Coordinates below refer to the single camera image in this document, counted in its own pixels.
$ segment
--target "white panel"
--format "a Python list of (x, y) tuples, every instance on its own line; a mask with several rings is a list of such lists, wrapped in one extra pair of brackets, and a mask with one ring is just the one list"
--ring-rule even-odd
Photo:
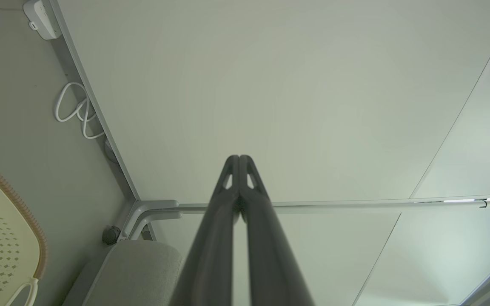
[(356, 306), (461, 304), (490, 275), (490, 210), (400, 216)]
[(490, 60), (414, 198), (490, 194)]
[[(316, 305), (352, 306), (399, 213), (279, 215)], [(156, 238), (186, 255), (202, 215), (156, 221)], [(234, 306), (249, 306), (246, 226), (234, 227)]]
[(143, 200), (409, 198), (490, 55), (490, 0), (58, 1)]

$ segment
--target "white plastic device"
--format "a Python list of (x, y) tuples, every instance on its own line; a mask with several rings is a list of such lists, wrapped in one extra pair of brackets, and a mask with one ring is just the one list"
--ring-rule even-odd
[(62, 35), (52, 7), (47, 8), (42, 0), (29, 0), (24, 3), (23, 8), (29, 19), (29, 27), (37, 31), (43, 39), (56, 39)]

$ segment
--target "gray fabric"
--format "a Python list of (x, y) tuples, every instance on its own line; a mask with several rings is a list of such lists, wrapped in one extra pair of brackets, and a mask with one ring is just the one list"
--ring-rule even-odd
[(142, 240), (121, 241), (112, 248), (88, 263), (63, 306), (169, 304), (182, 261), (177, 250)]

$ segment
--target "floor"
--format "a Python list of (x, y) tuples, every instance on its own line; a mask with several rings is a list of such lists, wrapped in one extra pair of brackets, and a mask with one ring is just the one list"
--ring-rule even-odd
[[(0, 173), (48, 238), (35, 304), (58, 306), (88, 258), (104, 247), (103, 229), (123, 223), (133, 196), (105, 158), (102, 139), (83, 138), (77, 119), (53, 118), (63, 85), (80, 78), (63, 38), (41, 39), (22, 3), (0, 0)], [(76, 102), (73, 93), (66, 95), (62, 113)]]

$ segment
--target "caster wheel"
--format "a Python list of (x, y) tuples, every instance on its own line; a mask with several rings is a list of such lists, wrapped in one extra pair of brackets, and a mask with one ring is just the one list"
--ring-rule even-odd
[(103, 231), (103, 236), (101, 240), (103, 240), (104, 244), (111, 246), (113, 244), (116, 244), (118, 235), (120, 235), (120, 229), (113, 225), (112, 227), (107, 228)]

